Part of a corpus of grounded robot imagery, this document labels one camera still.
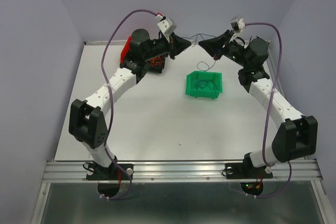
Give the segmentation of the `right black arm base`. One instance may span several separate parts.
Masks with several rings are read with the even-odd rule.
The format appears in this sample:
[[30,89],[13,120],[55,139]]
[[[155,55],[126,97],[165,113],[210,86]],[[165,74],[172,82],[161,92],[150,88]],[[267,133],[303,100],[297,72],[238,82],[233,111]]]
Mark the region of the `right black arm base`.
[[227,179],[271,179],[272,173],[266,173],[264,167],[255,168],[253,166],[246,166],[242,162],[226,163],[222,170],[222,175]]

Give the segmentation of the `green plastic bin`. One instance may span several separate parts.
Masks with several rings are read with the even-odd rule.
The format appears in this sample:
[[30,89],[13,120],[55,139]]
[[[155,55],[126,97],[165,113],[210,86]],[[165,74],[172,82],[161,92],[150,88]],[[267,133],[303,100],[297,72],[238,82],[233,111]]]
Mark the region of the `green plastic bin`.
[[193,71],[186,76],[186,95],[217,99],[222,92],[222,74],[219,72]]

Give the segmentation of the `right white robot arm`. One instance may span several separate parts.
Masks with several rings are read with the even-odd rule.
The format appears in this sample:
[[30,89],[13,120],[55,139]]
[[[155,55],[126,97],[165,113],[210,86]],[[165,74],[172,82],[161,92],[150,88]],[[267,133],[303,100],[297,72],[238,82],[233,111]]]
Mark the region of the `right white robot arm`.
[[218,37],[199,42],[199,46],[214,60],[225,56],[242,67],[238,72],[239,83],[265,108],[267,120],[273,120],[277,127],[269,146],[264,143],[261,150],[246,155],[241,165],[243,174],[253,177],[263,166],[314,154],[317,119],[295,109],[275,87],[263,67],[268,59],[268,43],[256,37],[243,46],[234,36],[232,30],[227,30]]

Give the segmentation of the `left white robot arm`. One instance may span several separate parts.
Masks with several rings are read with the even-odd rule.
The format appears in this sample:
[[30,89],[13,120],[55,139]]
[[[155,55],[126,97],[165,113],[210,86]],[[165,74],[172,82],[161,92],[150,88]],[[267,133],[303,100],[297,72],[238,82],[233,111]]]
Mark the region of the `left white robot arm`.
[[175,33],[151,39],[147,30],[139,28],[124,46],[120,65],[105,84],[84,100],[76,99],[70,106],[69,133],[91,154],[106,179],[117,172],[117,159],[107,146],[111,124],[106,123],[107,113],[113,114],[114,104],[133,86],[138,84],[150,69],[150,60],[168,55],[174,59],[191,45]]

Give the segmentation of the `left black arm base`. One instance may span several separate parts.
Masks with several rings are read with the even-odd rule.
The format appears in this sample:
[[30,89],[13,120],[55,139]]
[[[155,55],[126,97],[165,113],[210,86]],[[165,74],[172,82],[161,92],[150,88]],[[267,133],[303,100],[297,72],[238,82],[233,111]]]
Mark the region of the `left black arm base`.
[[129,180],[128,176],[113,163],[109,167],[102,167],[96,162],[85,162],[86,180]]

